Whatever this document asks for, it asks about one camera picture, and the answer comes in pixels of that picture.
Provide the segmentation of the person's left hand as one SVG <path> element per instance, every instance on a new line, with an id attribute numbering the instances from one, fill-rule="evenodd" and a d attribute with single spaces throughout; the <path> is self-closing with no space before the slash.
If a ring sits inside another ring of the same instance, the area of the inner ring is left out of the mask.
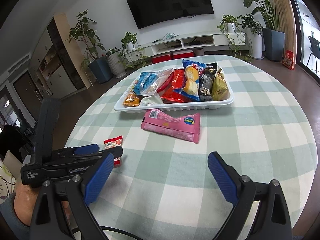
<path id="1" fill-rule="evenodd" d="M 40 188 L 32 188 L 19 182 L 15 187 L 14 210 L 18 219 L 30 226 L 34 206 L 40 192 Z"/>

